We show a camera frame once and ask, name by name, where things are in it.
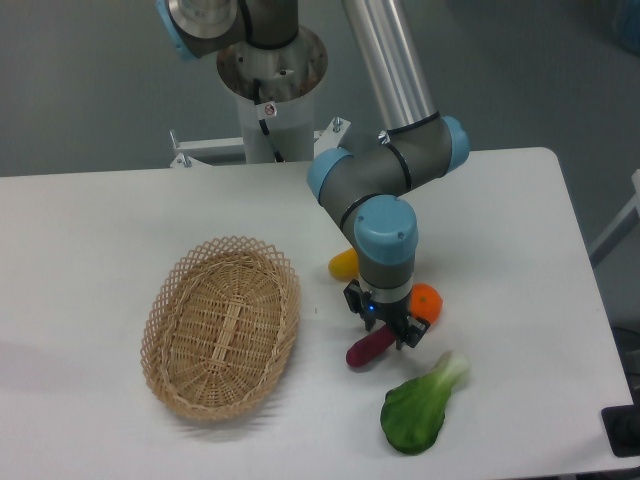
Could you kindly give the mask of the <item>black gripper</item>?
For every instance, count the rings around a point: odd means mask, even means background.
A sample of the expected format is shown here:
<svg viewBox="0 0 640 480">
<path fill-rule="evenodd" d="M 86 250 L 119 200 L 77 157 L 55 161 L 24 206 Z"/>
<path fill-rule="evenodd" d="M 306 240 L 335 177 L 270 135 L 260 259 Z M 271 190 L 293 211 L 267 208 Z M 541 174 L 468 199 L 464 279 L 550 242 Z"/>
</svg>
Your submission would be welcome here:
<svg viewBox="0 0 640 480">
<path fill-rule="evenodd" d="M 429 321 L 410 316 L 410 295 L 391 303 L 376 302 L 372 294 L 353 279 L 343 290 L 349 310 L 364 321 L 365 330 L 371 332 L 378 320 L 388 325 L 396 334 L 395 348 L 415 348 L 431 327 Z"/>
</svg>

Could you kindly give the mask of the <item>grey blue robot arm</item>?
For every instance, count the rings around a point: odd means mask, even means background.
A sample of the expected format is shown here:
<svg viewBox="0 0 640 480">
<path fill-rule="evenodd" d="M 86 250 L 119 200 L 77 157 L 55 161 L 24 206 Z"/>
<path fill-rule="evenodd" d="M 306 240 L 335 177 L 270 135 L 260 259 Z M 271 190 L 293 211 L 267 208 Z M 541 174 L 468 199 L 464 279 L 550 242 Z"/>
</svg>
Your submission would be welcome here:
<svg viewBox="0 0 640 480">
<path fill-rule="evenodd" d="M 250 163 L 308 161 L 307 183 L 354 248 L 358 270 L 344 294 L 367 328 L 383 322 L 398 346 L 428 328 L 410 302 L 417 217 L 405 195 L 468 158 L 466 132 L 433 103 L 399 1 L 343 5 L 381 110 L 383 144 L 356 156 L 319 150 L 312 101 L 328 66 L 320 38 L 294 1 L 160 1 L 158 14 L 185 59 L 217 57 L 235 96 Z"/>
</svg>

